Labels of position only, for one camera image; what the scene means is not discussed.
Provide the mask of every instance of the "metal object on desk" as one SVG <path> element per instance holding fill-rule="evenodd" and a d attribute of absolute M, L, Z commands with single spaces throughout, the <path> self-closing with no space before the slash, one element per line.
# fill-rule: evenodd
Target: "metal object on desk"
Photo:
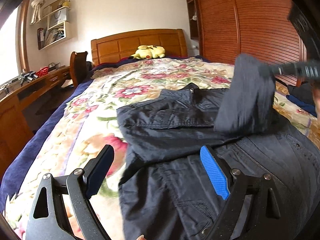
<path fill-rule="evenodd" d="M 29 71 L 27 73 L 21 73 L 20 85 L 23 86 L 24 82 L 31 82 L 38 78 L 35 71 Z"/>
<path fill-rule="evenodd" d="M 9 86 L 10 86 L 10 83 L 4 84 L 4 85 L 1 87 L 0 91 L 1 91 L 1 92 L 4 91 L 4 93 L 5 93 L 6 95 L 9 94 L 9 93 L 10 93 L 10 91 L 9 91 Z"/>

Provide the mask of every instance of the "screw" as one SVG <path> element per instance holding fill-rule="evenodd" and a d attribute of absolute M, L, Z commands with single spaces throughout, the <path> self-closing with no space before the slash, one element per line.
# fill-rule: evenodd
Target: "screw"
<path fill-rule="evenodd" d="M 205 228 L 202 230 L 201 234 L 207 235 L 208 231 L 209 231 L 209 228 Z"/>
<path fill-rule="evenodd" d="M 75 169 L 75 171 L 73 172 L 74 175 L 79 175 L 82 173 L 82 169 Z"/>
<path fill-rule="evenodd" d="M 43 179 L 49 179 L 51 177 L 51 174 L 50 173 L 46 173 L 43 175 Z"/>
<path fill-rule="evenodd" d="M 231 172 L 233 175 L 240 175 L 241 174 L 241 171 L 239 169 L 232 169 Z"/>
<path fill-rule="evenodd" d="M 271 180 L 271 175 L 270 175 L 269 173 L 264 174 L 263 177 L 264 177 L 266 180 Z"/>

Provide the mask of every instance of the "hand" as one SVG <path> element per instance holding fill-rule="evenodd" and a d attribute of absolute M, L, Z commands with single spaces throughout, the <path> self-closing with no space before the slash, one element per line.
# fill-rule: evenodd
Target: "hand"
<path fill-rule="evenodd" d="M 146 239 L 144 238 L 144 235 L 141 235 L 137 238 L 137 240 L 146 240 Z"/>
<path fill-rule="evenodd" d="M 320 122 L 320 83 L 313 81 L 311 83 L 311 86 L 312 86 L 313 101 L 316 105 L 316 113 L 318 116 L 318 122 Z"/>

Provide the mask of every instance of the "red basket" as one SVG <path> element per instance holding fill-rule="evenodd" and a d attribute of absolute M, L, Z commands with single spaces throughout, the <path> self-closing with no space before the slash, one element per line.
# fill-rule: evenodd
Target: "red basket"
<path fill-rule="evenodd" d="M 36 74 L 38 77 L 42 77 L 44 75 L 47 75 L 48 71 L 49 71 L 49 67 L 44 67 L 40 69 Z"/>

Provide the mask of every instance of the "yellow toy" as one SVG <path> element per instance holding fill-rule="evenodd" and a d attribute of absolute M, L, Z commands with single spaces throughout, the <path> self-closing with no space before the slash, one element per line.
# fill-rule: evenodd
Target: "yellow toy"
<path fill-rule="evenodd" d="M 141 45 L 135 54 L 131 55 L 129 59 L 152 59 L 157 57 L 164 57 L 165 49 L 160 46 L 154 47 L 153 45 L 145 46 Z"/>

